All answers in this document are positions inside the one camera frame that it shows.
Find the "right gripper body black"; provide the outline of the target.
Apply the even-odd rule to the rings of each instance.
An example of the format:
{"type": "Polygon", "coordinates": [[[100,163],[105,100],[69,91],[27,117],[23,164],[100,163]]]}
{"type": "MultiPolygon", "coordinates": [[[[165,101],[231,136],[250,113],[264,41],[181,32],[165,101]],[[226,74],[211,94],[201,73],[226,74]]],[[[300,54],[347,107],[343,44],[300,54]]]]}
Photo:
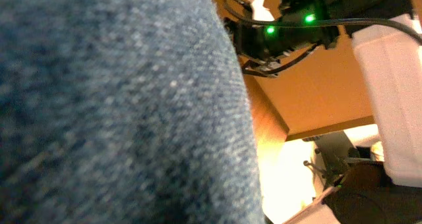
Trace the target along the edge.
{"type": "Polygon", "coordinates": [[[258,64],[288,57],[294,51],[313,45],[332,49],[340,36],[336,26],[312,28],[311,24],[317,21],[315,14],[287,14],[277,21],[303,23],[306,27],[281,28],[275,25],[250,25],[228,17],[224,18],[224,26],[232,37],[236,54],[258,64]]]}

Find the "dark blue jeans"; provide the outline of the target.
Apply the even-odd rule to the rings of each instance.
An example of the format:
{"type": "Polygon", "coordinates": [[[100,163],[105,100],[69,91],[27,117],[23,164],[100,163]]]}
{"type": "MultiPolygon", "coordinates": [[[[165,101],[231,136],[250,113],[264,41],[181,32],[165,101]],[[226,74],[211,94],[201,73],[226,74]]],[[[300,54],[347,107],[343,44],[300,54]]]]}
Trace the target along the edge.
{"type": "Polygon", "coordinates": [[[264,222],[213,0],[1,0],[1,222],[264,222]]]}

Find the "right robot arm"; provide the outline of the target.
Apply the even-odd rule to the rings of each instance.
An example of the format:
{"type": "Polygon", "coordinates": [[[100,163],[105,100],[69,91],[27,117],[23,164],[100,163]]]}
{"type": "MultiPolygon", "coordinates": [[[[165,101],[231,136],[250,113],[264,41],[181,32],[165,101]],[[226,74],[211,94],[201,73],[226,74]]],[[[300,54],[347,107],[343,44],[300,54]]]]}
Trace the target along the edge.
{"type": "Polygon", "coordinates": [[[332,49],[344,26],[369,91],[384,161],[349,158],[329,174],[323,195],[292,223],[421,222],[421,34],[411,0],[281,0],[274,18],[264,0],[240,0],[224,25],[244,74],[270,78],[280,58],[332,49]]]}

